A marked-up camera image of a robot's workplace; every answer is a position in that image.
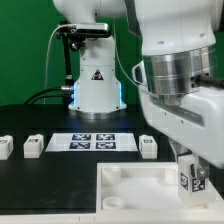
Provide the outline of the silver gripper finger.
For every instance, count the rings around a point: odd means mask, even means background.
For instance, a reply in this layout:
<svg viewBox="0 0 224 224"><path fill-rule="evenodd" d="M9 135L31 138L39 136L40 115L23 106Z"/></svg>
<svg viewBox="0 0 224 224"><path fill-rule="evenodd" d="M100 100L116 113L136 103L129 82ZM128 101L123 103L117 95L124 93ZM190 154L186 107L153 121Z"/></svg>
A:
<svg viewBox="0 0 224 224"><path fill-rule="evenodd" d="M209 163L197 156L194 162L195 178L202 181L209 177Z"/></svg>

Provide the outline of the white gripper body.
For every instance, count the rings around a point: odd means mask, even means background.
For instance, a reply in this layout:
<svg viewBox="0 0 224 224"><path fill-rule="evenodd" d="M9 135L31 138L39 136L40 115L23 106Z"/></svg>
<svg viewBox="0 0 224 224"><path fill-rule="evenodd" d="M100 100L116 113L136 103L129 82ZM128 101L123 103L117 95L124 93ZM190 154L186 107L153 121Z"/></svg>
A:
<svg viewBox="0 0 224 224"><path fill-rule="evenodd" d="M224 90L200 87L180 107L159 104L143 87L139 98L150 126L224 169Z"/></svg>

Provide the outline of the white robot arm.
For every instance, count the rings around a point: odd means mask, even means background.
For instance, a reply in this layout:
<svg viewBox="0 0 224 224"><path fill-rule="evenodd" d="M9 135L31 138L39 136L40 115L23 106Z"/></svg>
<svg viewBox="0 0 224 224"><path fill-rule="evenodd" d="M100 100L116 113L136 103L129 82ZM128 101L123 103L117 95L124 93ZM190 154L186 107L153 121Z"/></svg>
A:
<svg viewBox="0 0 224 224"><path fill-rule="evenodd" d="M72 109L84 114L120 109L113 71L115 40L104 18L125 17L142 40L133 69L147 123L176 151L193 154L193 173L224 168L224 80L217 69L215 34L224 29L224 0L53 0L68 20L80 52Z"/></svg>

